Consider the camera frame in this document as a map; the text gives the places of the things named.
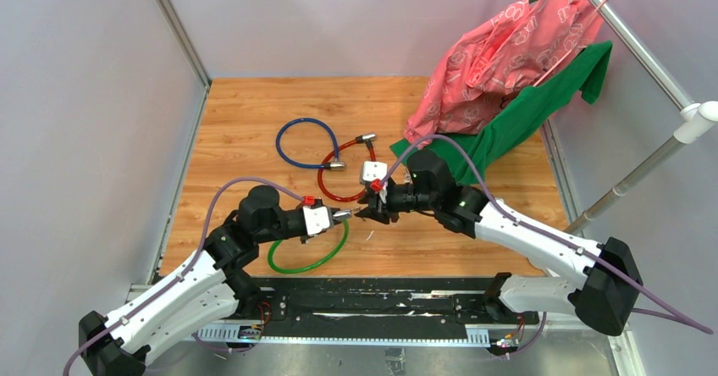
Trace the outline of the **green cable lock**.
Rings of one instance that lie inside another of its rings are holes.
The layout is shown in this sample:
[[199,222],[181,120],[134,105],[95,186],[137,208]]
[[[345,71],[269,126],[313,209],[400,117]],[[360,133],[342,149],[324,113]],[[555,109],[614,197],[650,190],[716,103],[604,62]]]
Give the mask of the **green cable lock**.
[[345,247],[351,233],[350,225],[344,222],[341,229],[330,230],[329,244],[319,241],[319,247],[309,246],[309,252],[303,252],[303,246],[291,245],[289,241],[275,241],[268,249],[267,265],[282,275],[306,274],[331,262]]

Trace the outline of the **blue cable lock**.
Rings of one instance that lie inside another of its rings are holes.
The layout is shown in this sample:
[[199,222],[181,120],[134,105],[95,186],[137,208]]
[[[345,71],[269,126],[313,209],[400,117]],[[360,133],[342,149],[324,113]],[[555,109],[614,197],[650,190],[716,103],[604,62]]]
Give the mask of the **blue cable lock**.
[[[292,153],[284,150],[284,144],[303,145],[307,148],[320,144],[321,141],[331,145],[328,161],[306,163],[293,158]],[[323,121],[315,118],[298,118],[287,122],[275,136],[275,150],[288,164],[300,169],[341,171],[345,169],[345,162],[340,157],[340,146],[336,134]]]

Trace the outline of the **red cable lock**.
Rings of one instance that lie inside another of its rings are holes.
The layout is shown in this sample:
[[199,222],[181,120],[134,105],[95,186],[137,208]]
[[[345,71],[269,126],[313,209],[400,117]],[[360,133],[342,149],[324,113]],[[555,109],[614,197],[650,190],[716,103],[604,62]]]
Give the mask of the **red cable lock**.
[[[376,161],[376,154],[373,148],[373,139],[369,139],[369,134],[360,135],[353,140],[339,145],[337,151],[332,151],[328,154],[323,163],[333,162],[335,157],[344,151],[348,147],[363,144],[368,150],[368,159]],[[325,169],[319,169],[317,174],[318,187],[320,191],[328,198],[336,202],[357,202],[363,197],[365,188],[362,184],[358,183],[357,179],[354,179],[349,173],[339,173],[338,177],[329,179],[329,186],[326,186],[324,182]]]

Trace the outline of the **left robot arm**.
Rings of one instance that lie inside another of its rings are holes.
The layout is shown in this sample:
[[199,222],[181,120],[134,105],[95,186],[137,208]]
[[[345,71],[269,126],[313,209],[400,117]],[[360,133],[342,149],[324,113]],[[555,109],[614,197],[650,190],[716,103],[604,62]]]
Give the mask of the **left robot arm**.
[[170,275],[108,314],[86,314],[77,355],[91,374],[142,375],[169,347],[215,320],[266,319],[271,307],[245,271],[260,244],[306,240],[334,226],[334,210],[321,200],[305,196],[284,210],[279,193],[269,183],[253,187]]

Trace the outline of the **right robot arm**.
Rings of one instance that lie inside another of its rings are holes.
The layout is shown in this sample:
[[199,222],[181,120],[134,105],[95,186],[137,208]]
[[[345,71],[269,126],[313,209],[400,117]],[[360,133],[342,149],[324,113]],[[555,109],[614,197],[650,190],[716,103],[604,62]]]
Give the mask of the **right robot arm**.
[[544,277],[497,274],[484,292],[488,319],[504,323],[516,313],[556,312],[573,314],[604,335],[623,332],[643,282],[624,241],[567,234],[490,201],[477,187],[457,184],[446,161],[430,150],[413,153],[407,166],[409,182],[397,184],[386,163],[363,164],[360,217],[389,224],[400,213],[431,212],[451,232],[501,245],[552,271]]

